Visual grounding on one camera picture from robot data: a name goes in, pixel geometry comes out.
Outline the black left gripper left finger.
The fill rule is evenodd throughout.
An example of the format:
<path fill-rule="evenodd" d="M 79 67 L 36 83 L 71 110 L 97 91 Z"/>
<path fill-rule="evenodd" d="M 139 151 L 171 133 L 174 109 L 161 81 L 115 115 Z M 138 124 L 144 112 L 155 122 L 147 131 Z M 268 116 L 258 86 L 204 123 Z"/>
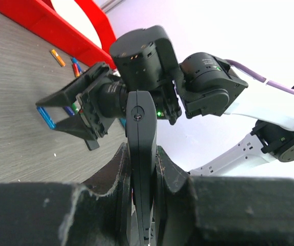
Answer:
<path fill-rule="evenodd" d="M 0 245 L 126 245 L 127 146 L 84 183 L 0 183 Z"/>

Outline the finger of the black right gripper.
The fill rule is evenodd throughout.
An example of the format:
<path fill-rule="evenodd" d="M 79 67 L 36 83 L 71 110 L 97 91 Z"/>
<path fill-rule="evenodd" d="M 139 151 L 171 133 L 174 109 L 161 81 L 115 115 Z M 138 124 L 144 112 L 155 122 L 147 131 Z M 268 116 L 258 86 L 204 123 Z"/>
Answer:
<path fill-rule="evenodd" d="M 96 134 L 86 126 L 80 116 L 71 116 L 57 122 L 55 130 L 83 139 L 89 151 L 100 147 Z"/>
<path fill-rule="evenodd" d="M 38 107 L 65 107 L 75 102 L 76 96 L 85 89 L 85 79 L 81 76 L 35 103 Z"/>

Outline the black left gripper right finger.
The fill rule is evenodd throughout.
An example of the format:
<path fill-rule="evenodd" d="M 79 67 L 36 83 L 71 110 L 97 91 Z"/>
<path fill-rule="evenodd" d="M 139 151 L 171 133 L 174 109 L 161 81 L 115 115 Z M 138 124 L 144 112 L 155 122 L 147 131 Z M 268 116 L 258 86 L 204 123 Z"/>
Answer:
<path fill-rule="evenodd" d="M 157 245 L 294 245 L 294 179 L 191 176 L 157 148 Z"/>

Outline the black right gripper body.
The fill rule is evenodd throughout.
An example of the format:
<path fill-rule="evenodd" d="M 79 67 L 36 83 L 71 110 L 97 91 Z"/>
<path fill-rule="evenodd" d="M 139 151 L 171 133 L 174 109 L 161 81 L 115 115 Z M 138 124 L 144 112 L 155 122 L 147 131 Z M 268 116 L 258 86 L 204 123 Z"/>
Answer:
<path fill-rule="evenodd" d="M 116 118 L 125 117 L 128 88 L 105 62 L 94 64 L 81 76 L 85 89 L 77 95 L 81 105 L 79 116 L 97 138 L 102 138 Z"/>

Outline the black remote control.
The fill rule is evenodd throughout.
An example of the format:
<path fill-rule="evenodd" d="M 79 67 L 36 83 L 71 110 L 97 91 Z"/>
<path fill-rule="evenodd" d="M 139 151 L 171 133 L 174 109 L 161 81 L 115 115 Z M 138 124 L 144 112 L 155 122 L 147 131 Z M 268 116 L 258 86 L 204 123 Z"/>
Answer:
<path fill-rule="evenodd" d="M 128 94 L 126 135 L 132 167 L 133 194 L 140 245 L 149 245 L 153 206 L 152 176 L 155 168 L 157 118 L 148 91 Z"/>

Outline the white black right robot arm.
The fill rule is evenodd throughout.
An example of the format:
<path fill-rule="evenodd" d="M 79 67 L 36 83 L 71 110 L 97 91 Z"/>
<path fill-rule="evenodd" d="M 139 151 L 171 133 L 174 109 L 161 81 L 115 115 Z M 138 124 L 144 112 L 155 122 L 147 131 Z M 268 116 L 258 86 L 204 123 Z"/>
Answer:
<path fill-rule="evenodd" d="M 116 118 L 141 121 L 143 112 L 129 103 L 145 93 L 153 119 L 174 125 L 185 114 L 242 115 L 256 125 L 238 144 L 191 175 L 221 175 L 239 166 L 294 161 L 294 86 L 287 88 L 256 74 L 236 61 L 205 52 L 179 63 L 164 28 L 136 29 L 110 47 L 118 70 L 98 62 L 59 91 L 37 101 L 46 107 L 66 107 L 78 101 L 79 112 L 49 127 L 83 139 L 90 150 L 99 145 Z"/>

